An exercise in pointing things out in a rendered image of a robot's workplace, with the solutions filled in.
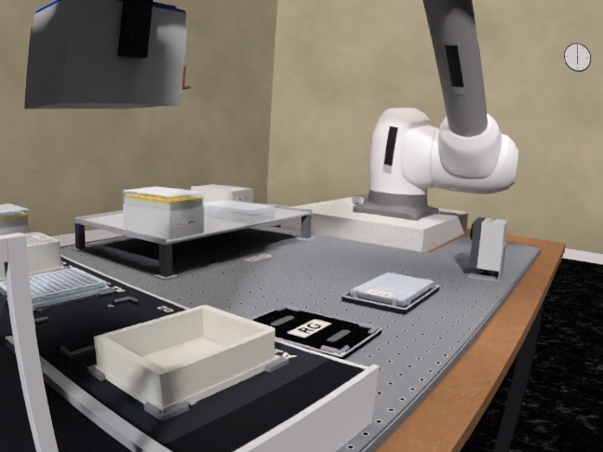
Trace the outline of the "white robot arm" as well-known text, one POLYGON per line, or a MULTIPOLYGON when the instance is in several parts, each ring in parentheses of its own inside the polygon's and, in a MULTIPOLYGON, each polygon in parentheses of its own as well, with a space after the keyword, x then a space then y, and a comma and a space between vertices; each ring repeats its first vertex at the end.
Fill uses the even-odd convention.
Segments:
POLYGON ((472 0, 422 1, 447 117, 436 128, 418 109, 384 111, 370 145, 369 194, 352 197, 355 213, 420 220, 438 214, 427 189, 488 194, 516 181, 518 149, 487 114, 472 0))

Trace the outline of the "black flat nest plate labelled rg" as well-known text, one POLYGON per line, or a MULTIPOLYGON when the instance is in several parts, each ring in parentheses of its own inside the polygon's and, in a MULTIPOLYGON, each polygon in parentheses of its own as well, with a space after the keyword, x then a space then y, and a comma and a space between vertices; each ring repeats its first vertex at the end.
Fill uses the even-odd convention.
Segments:
POLYGON ((382 328, 354 323, 284 305, 252 319, 275 328, 275 339, 342 360, 382 333, 382 328))

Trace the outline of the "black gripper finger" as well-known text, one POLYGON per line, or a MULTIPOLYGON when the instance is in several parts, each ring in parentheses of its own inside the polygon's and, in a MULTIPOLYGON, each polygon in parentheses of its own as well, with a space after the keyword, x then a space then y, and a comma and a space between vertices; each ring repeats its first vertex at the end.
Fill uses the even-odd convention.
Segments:
POLYGON ((124 0, 117 56, 147 58, 154 0, 124 0))

